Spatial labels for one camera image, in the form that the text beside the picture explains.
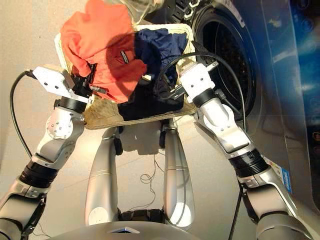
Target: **laundry basket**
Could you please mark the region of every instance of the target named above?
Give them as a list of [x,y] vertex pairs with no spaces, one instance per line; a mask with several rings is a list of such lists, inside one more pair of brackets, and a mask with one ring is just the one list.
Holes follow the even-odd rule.
[[[140,31],[142,29],[168,29],[170,34],[182,34],[186,33],[188,42],[186,48],[184,50],[184,54],[192,53],[195,51],[194,46],[192,45],[192,41],[194,40],[193,33],[191,28],[186,24],[150,24],[150,25],[133,25],[132,26],[134,31]],[[60,34],[55,37],[55,47],[58,53],[59,61],[61,66],[66,69],[69,73],[72,70],[72,63],[65,57],[60,40]],[[196,61],[196,57],[187,57],[180,60],[176,64],[176,70],[179,73],[184,69],[191,66]],[[196,106],[193,103],[188,103],[187,98],[184,97],[183,108],[178,111],[167,112],[164,114],[154,115],[138,120],[130,120],[124,121],[124,118],[119,114],[118,111],[118,104],[112,102],[111,100],[101,98],[99,96],[93,95],[92,96],[92,103],[88,104],[85,112],[84,112],[84,121],[86,122],[85,128],[87,129],[104,129],[116,126],[124,126],[124,125],[132,125],[132,124],[141,124],[147,122],[153,122],[163,119],[169,119],[173,117],[183,116],[183,115],[190,115],[196,112]]]

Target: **orange clothing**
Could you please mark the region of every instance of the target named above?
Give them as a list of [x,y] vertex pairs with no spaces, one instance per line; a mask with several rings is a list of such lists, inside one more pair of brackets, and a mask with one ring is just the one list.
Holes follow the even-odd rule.
[[128,101],[147,70],[140,59],[135,59],[135,35],[125,5],[89,0],[85,13],[76,12],[63,25],[61,42],[74,73],[86,77],[90,73],[87,62],[97,64],[92,84],[106,89],[107,94],[96,94],[117,103]]

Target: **navy blue clothing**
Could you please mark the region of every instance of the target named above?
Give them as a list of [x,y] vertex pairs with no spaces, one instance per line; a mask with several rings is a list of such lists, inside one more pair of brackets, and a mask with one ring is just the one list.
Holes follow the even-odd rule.
[[[166,28],[158,30],[143,29],[135,34],[135,56],[147,65],[146,74],[150,75],[151,80],[155,81],[160,70],[184,52],[187,42],[186,33],[169,34]],[[178,78],[176,66],[170,67],[166,75],[170,81],[170,86],[174,88]],[[160,89],[153,89],[153,93],[156,95],[168,90],[164,81],[155,84],[156,86],[160,86]]]
[[[164,80],[156,82],[156,79],[161,69],[184,52],[187,42],[186,33],[169,34],[165,28],[143,29],[135,34],[135,55],[147,65],[146,74],[151,76],[151,82],[138,84],[129,101],[118,104],[119,113],[125,121],[177,111],[183,107],[183,96],[177,100],[159,98],[159,94],[167,93],[169,88]],[[174,88],[178,78],[175,65],[168,69],[166,76],[168,84]]]

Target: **black wire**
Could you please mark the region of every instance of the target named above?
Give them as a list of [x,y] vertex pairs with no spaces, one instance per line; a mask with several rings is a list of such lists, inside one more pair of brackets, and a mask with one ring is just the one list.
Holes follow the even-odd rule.
[[239,114],[240,116],[242,115],[241,112],[240,112],[234,105],[232,105],[232,103],[229,102],[226,98],[223,99],[222,101],[225,101],[225,103],[226,103],[230,108],[232,108],[232,110],[235,111],[237,114]]
[[44,234],[45,236],[47,236],[47,237],[51,238],[51,236],[50,236],[50,235],[48,235],[48,234],[46,234],[46,233],[45,233],[45,231],[43,230],[43,228],[42,228],[42,226],[41,226],[41,223],[40,223],[40,222],[39,222],[39,226],[40,226],[41,231],[43,232],[43,234]]
[[[18,83],[20,82],[20,80],[24,76],[28,76],[28,77],[36,79],[35,76],[32,73],[32,70],[25,70],[22,73],[20,73],[19,76],[15,79],[14,83],[12,84],[9,101],[10,101],[10,112],[11,112],[11,117],[12,117],[12,121],[13,121],[13,125],[14,125],[14,128],[15,128],[15,131],[16,131],[16,133],[17,133],[17,135],[18,135],[18,137],[19,137],[19,139],[20,139],[20,141],[21,141],[26,153],[31,158],[32,157],[32,153],[31,153],[28,145],[26,144],[26,142],[24,140],[24,137],[22,136],[21,131],[19,129],[17,118],[16,118],[16,114],[15,114],[15,106],[14,106],[15,90],[16,90],[16,87],[17,87]],[[44,197],[43,202],[44,203],[47,202],[47,196]],[[43,232],[43,234],[35,234],[34,232],[32,232],[32,234],[35,235],[35,236],[46,236],[46,237],[51,238],[50,235],[45,233],[45,231],[43,230],[43,228],[41,226],[41,223],[39,222],[38,224],[39,224],[40,229]]]
[[20,75],[16,78],[16,80],[14,81],[12,87],[11,87],[11,91],[10,91],[10,112],[11,112],[11,117],[12,117],[12,121],[13,121],[13,125],[14,125],[14,128],[15,128],[15,131],[16,133],[18,134],[18,137],[26,151],[26,153],[28,154],[28,156],[31,158],[32,157],[32,154],[31,154],[31,151],[30,149],[28,148],[21,132],[20,132],[20,129],[19,129],[19,126],[18,126],[18,123],[17,123],[17,119],[16,119],[16,114],[15,114],[15,107],[14,107],[14,93],[15,93],[15,89],[16,89],[16,86],[17,84],[20,82],[20,80],[26,76],[28,74],[27,71],[24,71],[22,73],[20,73]]
[[239,184],[239,195],[238,195],[238,199],[236,201],[236,206],[235,206],[235,210],[234,210],[234,216],[233,216],[232,225],[231,225],[231,229],[230,229],[228,240],[231,240],[233,235],[234,235],[235,226],[236,226],[238,213],[239,213],[239,208],[240,208],[240,203],[241,203],[241,199],[242,199],[242,195],[243,195],[243,187],[241,186],[239,181],[238,181],[238,184]]
[[[194,57],[194,56],[206,56],[206,57],[214,58],[218,62],[220,62],[222,65],[224,65],[224,67],[230,72],[230,74],[232,75],[232,77],[236,83],[236,86],[239,90],[239,94],[240,94],[240,98],[241,98],[242,116],[243,116],[243,129],[246,132],[246,130],[247,130],[246,129],[246,109],[245,109],[245,100],[244,100],[244,95],[242,93],[241,85],[240,85],[240,82],[237,78],[237,75],[235,74],[233,69],[230,67],[230,65],[222,57],[220,57],[214,53],[211,53],[211,52],[190,52],[190,53],[183,54],[183,55],[177,57],[176,59],[172,60],[164,69],[162,69],[155,82],[158,83],[160,81],[160,79],[162,79],[162,76],[167,72],[167,70],[171,66],[173,66],[174,64],[179,62],[181,59],[188,58],[188,57]],[[169,96],[166,96],[165,99],[172,97],[172,96],[173,96],[173,94],[170,94]]]

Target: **white floor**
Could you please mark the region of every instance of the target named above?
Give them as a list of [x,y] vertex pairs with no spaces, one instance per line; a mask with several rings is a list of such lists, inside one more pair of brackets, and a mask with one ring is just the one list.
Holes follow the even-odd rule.
[[[4,0],[0,3],[3,22],[1,35],[1,115],[0,115],[0,196],[18,176],[29,158],[15,133],[9,112],[9,92],[16,76],[25,68],[58,64],[53,43],[63,22],[86,0]],[[48,94],[36,81],[24,79],[16,90],[16,115],[22,134],[34,152],[43,136],[56,96]],[[197,132],[190,117],[178,121],[179,133],[191,171],[196,217],[190,233],[209,239],[227,239],[238,195],[235,173],[216,145]],[[126,150],[117,156],[118,206],[122,211],[144,205],[153,198],[149,185],[140,182],[143,173],[154,171],[153,153],[158,151],[159,123],[125,128],[122,141]],[[56,236],[84,225],[84,205],[91,164],[104,130],[85,130],[73,155],[52,185],[47,207],[40,220],[43,230]],[[164,167],[164,156],[155,159]],[[161,208],[163,173],[157,169],[154,203]],[[39,227],[36,234],[41,234]],[[41,240],[45,236],[31,236]],[[241,205],[234,233],[235,240],[255,239],[255,225]]]

